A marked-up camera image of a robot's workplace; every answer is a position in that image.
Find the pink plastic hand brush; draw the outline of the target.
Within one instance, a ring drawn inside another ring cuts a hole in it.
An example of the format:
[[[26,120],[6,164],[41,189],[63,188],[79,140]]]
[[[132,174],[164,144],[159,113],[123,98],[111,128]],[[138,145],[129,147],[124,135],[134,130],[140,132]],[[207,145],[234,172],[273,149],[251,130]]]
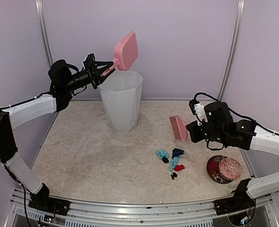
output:
[[[177,141],[186,141],[189,138],[189,132],[186,129],[184,120],[178,116],[169,117],[174,139]]]

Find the translucent white waste bin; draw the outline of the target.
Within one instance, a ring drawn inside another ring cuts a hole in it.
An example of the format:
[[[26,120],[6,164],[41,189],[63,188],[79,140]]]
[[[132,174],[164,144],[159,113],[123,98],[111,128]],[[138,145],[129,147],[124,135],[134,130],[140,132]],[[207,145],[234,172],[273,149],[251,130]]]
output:
[[[138,124],[143,78],[136,71],[115,71],[99,86],[108,124],[129,133]]]

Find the pink plastic dustpan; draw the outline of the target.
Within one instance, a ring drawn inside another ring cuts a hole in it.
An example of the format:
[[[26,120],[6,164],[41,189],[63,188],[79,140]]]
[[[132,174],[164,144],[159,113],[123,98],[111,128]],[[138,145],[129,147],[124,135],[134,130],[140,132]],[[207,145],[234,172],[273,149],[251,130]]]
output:
[[[138,44],[135,31],[129,32],[114,47],[113,65],[102,73],[107,76],[114,69],[128,71],[138,57]]]

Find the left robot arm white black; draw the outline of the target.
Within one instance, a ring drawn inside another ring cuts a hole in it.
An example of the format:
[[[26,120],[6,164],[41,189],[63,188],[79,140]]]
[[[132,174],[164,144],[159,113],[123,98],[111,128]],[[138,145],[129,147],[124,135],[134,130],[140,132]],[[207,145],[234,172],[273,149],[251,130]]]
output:
[[[0,108],[0,162],[12,178],[28,189],[31,201],[43,210],[50,210],[54,200],[48,187],[27,166],[18,153],[13,131],[19,126],[47,114],[67,108],[76,90],[85,90],[88,85],[97,89],[115,70],[116,60],[96,61],[93,54],[83,61],[82,70],[58,60],[48,72],[50,90],[19,104]]]

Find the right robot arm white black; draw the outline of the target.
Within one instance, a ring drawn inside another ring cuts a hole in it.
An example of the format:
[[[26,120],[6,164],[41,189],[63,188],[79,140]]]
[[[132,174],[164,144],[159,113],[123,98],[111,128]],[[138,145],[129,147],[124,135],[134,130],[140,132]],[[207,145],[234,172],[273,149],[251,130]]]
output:
[[[189,101],[189,107],[197,118],[186,126],[192,142],[217,142],[224,148],[237,147],[279,156],[279,133],[262,126],[251,117],[238,114],[227,103],[214,99],[212,103],[202,105],[194,97]],[[240,210],[249,198],[255,199],[272,192],[279,192],[279,171],[242,180],[235,191],[236,195],[230,199],[230,206]]]

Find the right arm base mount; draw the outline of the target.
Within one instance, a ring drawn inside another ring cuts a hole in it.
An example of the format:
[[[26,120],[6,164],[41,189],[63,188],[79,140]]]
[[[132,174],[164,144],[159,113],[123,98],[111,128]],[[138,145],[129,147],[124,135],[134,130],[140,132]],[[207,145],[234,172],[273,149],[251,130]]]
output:
[[[214,207],[217,215],[233,213],[256,206],[256,200],[250,198],[247,194],[248,183],[250,180],[251,178],[241,180],[236,190],[234,190],[232,197],[214,201]]]

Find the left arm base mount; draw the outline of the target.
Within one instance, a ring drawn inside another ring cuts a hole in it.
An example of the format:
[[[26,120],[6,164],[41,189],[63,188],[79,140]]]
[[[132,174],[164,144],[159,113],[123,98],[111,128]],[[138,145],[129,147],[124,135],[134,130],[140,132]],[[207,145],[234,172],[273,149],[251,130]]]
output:
[[[55,215],[67,216],[70,202],[68,200],[50,197],[49,193],[50,190],[44,183],[38,193],[30,192],[29,207]]]

